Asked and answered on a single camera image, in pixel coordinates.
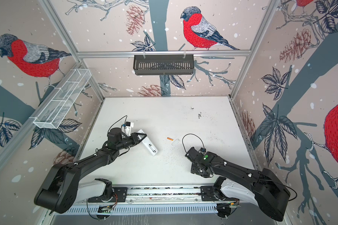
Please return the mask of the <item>white battery cover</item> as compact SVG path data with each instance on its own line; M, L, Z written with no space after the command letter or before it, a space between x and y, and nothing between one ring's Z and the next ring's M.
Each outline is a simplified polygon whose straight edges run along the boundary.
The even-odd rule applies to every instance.
M179 144L179 142L180 142L180 140L179 140L179 139L176 139L176 140L173 141L173 143L172 143L171 145L172 145L172 146L176 146L176 145Z

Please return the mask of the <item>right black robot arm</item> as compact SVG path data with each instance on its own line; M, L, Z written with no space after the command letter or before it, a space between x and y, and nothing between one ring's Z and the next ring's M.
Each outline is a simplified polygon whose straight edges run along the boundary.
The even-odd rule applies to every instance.
M290 191L269 169L254 170L231 163L212 152L191 148L185 157L190 160L191 173L218 178L212 186L201 187L203 201L221 201L228 208L228 200L237 207L243 200L259 207L271 219L282 222L290 200Z

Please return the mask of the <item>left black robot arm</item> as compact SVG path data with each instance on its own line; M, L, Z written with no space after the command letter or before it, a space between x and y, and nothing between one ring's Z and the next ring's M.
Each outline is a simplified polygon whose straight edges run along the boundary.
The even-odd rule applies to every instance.
M115 196L111 181L97 178L81 183L80 180L113 163L120 156L120 150L138 145L146 136L145 133L127 136L121 128L111 129L107 141L93 155L75 163L53 165L34 198L34 204L62 214L84 199L100 197L104 201L111 200Z

